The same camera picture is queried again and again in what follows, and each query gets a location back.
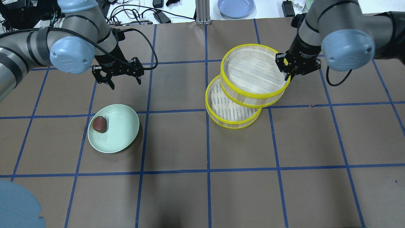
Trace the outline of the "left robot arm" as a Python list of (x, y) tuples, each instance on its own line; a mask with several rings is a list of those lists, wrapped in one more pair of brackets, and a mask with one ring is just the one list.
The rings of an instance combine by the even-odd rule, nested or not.
[(58, 0), (58, 5), (65, 14), (60, 27), (1, 34), (1, 100), (36, 67), (54, 66), (71, 74), (92, 69), (96, 81), (111, 89), (114, 76), (133, 76), (141, 83), (146, 68), (136, 57), (125, 58), (95, 0)]

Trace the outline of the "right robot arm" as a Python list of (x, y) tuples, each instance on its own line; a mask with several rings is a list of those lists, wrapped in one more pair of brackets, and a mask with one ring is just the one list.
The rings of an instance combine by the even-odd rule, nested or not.
[(357, 0), (314, 0), (292, 18), (297, 34), (275, 63), (285, 80), (320, 69), (320, 53), (335, 71), (351, 72), (373, 59), (404, 63), (404, 18), (398, 11), (364, 15)]

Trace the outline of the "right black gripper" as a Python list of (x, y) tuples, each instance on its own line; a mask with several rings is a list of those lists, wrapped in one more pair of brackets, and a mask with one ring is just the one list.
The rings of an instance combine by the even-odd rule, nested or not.
[(286, 53), (277, 53), (275, 63), (285, 74), (285, 81), (292, 82), (296, 75), (306, 75), (321, 68), (318, 58), (321, 48), (294, 48)]

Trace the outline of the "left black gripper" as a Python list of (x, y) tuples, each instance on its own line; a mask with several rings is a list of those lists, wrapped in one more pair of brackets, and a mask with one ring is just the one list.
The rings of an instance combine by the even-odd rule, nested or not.
[(96, 57), (98, 65), (92, 66), (92, 74), (96, 79), (100, 79), (101, 84), (107, 84), (112, 90), (115, 85), (112, 81), (113, 76), (128, 75), (135, 77), (137, 83), (141, 85), (141, 79), (144, 70), (134, 69), (126, 66), (110, 57)]

